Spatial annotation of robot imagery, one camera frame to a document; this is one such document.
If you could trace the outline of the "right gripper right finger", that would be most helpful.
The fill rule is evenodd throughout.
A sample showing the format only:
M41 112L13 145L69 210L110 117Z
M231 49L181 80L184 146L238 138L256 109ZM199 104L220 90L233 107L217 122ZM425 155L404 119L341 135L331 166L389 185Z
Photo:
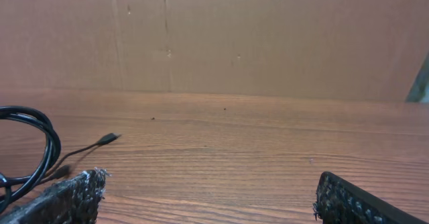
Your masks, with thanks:
M428 224L332 172L320 176L313 211L326 224Z

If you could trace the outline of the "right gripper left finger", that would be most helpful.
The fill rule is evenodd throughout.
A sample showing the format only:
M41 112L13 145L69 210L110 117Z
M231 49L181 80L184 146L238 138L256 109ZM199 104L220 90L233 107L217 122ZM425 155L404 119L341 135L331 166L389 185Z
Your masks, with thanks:
M2 216L1 224L95 224L108 175L105 169L95 168L57 182Z

